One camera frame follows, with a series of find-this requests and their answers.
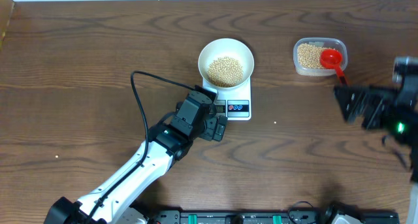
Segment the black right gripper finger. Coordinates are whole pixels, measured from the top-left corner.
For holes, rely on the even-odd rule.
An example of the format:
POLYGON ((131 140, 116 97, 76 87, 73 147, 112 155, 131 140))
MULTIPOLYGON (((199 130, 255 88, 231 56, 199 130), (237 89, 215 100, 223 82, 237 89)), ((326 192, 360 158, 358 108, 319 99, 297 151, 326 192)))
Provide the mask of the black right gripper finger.
POLYGON ((392 101, 392 91, 389 89, 362 90, 362 128, 365 130, 382 129, 381 116, 387 105, 392 101))
POLYGON ((366 121, 364 99, 367 92, 367 87, 334 86, 334 96, 346 123, 354 123, 357 117, 363 117, 363 123, 366 121))

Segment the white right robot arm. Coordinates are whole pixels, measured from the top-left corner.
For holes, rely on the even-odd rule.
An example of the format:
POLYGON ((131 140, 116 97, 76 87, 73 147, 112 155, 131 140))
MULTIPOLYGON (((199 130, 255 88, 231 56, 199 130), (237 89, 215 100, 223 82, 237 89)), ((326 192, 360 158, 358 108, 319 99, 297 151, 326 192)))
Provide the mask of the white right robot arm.
POLYGON ((335 86, 334 97, 345 122, 353 123, 361 116, 361 127, 364 130, 387 132, 381 139, 383 144, 392 138, 399 145, 410 149, 410 165, 396 150, 393 152, 403 166, 411 170, 412 187, 407 222, 417 223, 417 91, 408 90, 405 86, 400 89, 335 86))

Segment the red plastic measuring scoop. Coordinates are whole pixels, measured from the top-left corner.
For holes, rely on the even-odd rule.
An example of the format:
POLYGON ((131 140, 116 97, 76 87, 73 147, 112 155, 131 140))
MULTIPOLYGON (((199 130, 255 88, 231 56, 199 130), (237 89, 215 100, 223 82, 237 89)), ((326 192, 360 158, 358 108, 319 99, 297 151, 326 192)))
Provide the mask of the red plastic measuring scoop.
POLYGON ((343 61, 342 54, 334 49, 326 49, 321 52, 319 57, 320 64, 326 69, 333 69, 341 84, 347 85, 346 76, 340 66, 343 61))

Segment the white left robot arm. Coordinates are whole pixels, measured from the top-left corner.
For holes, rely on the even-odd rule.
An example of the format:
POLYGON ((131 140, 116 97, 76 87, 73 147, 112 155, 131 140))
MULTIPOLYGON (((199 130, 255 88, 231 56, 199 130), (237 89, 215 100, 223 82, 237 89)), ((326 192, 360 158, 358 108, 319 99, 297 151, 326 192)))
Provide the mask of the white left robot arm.
POLYGON ((148 130, 134 156, 92 192, 71 202, 61 197, 44 220, 56 223, 118 223, 135 199, 156 179, 183 159, 196 138, 221 141, 227 118, 203 117, 188 124, 168 113, 148 130))

